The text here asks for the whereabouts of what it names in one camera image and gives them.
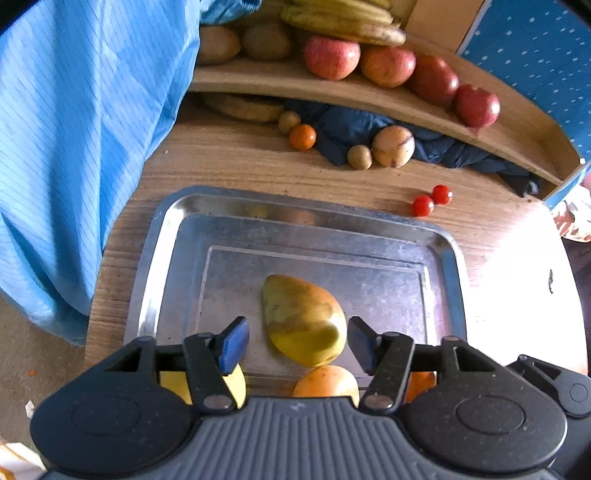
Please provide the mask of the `cherry tomato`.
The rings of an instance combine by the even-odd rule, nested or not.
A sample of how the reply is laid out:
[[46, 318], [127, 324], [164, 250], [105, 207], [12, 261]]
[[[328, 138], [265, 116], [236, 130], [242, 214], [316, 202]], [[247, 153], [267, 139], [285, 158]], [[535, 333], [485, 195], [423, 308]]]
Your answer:
[[429, 195], [417, 196], [412, 203], [414, 217], [424, 218], [430, 216], [435, 209], [435, 203]]
[[431, 198], [436, 205], [447, 205], [453, 200], [454, 193], [450, 187], [439, 184], [433, 188]]

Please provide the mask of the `right kiwi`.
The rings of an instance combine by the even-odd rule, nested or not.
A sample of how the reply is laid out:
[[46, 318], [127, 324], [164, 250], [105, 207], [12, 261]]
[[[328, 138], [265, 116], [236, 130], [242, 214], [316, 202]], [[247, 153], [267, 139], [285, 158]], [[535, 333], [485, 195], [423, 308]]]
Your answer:
[[280, 61], [290, 56], [293, 43], [283, 24], [263, 23], [243, 32], [242, 47], [249, 58], [257, 61]]

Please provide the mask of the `bottom brown-spotted banana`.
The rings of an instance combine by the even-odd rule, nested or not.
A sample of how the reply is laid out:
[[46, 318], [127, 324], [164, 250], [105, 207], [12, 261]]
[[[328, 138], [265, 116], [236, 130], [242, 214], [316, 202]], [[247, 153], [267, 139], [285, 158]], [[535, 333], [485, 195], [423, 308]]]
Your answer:
[[308, 32], [369, 45], [401, 46], [407, 40], [406, 34], [393, 26], [342, 18], [295, 5], [284, 5], [280, 19]]

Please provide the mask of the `left kiwi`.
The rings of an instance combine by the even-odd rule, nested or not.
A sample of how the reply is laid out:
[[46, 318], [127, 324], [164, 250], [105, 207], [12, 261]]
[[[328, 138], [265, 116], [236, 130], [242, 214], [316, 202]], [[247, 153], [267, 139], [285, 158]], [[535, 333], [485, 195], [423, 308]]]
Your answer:
[[224, 26], [202, 26], [199, 30], [198, 65], [218, 65], [235, 58], [242, 49], [238, 35]]

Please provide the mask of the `red apple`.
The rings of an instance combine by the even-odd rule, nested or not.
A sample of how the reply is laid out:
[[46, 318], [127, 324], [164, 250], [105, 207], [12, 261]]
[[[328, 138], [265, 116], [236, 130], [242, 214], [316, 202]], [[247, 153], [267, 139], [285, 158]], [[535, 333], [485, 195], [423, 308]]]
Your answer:
[[454, 111], [467, 126], [480, 129], [493, 125], [501, 110], [498, 96], [472, 84], [461, 85], [454, 99]]
[[460, 86], [457, 73], [442, 58], [420, 54], [416, 59], [408, 87], [421, 99], [440, 107], [449, 107]]
[[325, 80], [339, 81], [356, 70], [361, 59], [359, 43], [315, 35], [304, 45], [308, 71]]

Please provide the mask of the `yellow lemon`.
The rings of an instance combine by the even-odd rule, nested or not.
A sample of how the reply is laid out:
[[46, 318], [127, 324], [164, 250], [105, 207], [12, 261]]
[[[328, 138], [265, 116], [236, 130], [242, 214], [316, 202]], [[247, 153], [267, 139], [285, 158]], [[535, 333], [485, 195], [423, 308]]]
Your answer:
[[[236, 365], [235, 370], [233, 370], [229, 375], [223, 376], [223, 379], [225, 384], [228, 386], [233, 399], [235, 400], [236, 406], [238, 408], [242, 408], [246, 398], [246, 383], [245, 376], [243, 375], [240, 365]], [[166, 388], [176, 394], [186, 404], [192, 404], [188, 381], [184, 372], [162, 371], [160, 373], [159, 384], [161, 387]]]

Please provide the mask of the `blue star-pattern fabric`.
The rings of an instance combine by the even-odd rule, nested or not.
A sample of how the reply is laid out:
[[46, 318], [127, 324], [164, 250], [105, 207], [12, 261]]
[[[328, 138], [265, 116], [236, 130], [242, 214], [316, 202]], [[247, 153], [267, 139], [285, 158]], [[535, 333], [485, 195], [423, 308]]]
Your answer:
[[590, 159], [590, 27], [565, 3], [494, 0], [460, 52], [549, 114]]

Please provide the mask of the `small orange tangerine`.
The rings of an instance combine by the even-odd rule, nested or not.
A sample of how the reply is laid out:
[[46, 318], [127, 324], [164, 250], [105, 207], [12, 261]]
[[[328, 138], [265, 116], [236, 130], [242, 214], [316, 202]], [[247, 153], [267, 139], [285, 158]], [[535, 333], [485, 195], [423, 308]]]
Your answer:
[[290, 147], [297, 151], [311, 150], [315, 146], [315, 141], [317, 141], [317, 131], [308, 124], [294, 126], [288, 136]]

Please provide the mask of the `middle banana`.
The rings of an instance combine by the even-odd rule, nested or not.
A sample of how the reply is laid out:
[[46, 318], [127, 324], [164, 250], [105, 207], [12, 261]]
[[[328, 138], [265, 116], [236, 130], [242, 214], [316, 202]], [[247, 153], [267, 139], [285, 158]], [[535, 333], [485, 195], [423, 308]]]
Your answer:
[[348, 20], [365, 20], [383, 25], [394, 23], [394, 16], [384, 1], [294, 0], [287, 1], [286, 5]]

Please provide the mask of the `dark blue padded jacket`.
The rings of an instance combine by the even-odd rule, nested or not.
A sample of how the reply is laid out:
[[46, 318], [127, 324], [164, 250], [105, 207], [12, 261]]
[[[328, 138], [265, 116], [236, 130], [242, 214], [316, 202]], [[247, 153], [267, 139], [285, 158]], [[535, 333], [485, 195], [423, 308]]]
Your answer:
[[497, 174], [520, 197], [540, 193], [541, 179], [534, 173], [448, 135], [369, 111], [321, 102], [284, 99], [283, 106], [299, 114], [301, 121], [317, 131], [315, 149], [335, 166], [348, 162], [346, 156], [353, 146], [370, 147], [381, 130], [401, 126], [414, 136], [413, 157], [419, 161], [450, 169], [470, 167], [479, 173]]

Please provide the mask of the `orange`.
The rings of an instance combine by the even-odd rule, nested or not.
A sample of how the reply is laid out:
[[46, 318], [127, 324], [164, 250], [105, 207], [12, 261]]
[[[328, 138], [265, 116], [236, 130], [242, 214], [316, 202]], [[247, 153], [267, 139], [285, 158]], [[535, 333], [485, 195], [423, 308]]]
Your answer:
[[294, 397], [349, 397], [353, 405], [360, 402], [360, 389], [355, 375], [345, 368], [325, 365], [309, 371], [294, 386]]

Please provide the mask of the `wooden back panel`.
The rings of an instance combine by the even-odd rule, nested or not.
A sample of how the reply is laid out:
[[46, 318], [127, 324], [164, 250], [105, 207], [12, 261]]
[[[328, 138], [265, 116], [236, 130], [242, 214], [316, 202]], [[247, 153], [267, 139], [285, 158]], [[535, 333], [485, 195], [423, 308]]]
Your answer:
[[469, 42], [491, 5], [487, 0], [392, 1], [394, 16], [407, 34], [448, 51], [458, 52]]

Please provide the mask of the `mango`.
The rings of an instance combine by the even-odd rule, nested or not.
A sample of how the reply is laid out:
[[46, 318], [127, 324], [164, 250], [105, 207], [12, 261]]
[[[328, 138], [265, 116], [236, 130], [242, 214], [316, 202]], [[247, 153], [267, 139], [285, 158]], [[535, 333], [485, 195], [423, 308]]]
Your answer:
[[286, 275], [263, 282], [263, 319], [270, 343], [304, 367], [328, 365], [346, 347], [346, 316], [339, 301], [314, 283]]

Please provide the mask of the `small tan fruit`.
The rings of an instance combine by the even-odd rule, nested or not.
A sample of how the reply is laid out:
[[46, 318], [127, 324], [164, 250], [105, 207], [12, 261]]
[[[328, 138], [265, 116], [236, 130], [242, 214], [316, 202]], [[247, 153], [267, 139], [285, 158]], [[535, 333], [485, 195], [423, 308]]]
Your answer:
[[349, 166], [355, 170], [367, 170], [373, 165], [373, 156], [370, 148], [366, 145], [353, 146], [346, 156]]
[[290, 134], [290, 131], [301, 124], [301, 116], [294, 111], [283, 111], [277, 121], [277, 128], [283, 135]]

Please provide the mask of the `metal tray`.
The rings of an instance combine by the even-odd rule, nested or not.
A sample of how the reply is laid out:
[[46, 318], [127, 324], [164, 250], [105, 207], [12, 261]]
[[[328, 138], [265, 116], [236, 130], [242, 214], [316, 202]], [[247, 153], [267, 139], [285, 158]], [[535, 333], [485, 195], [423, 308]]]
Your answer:
[[252, 395], [287, 396], [318, 359], [370, 383], [349, 320], [418, 344], [465, 337], [466, 267], [452, 236], [418, 220], [253, 192], [190, 187], [149, 227], [124, 338], [174, 345], [249, 322]]

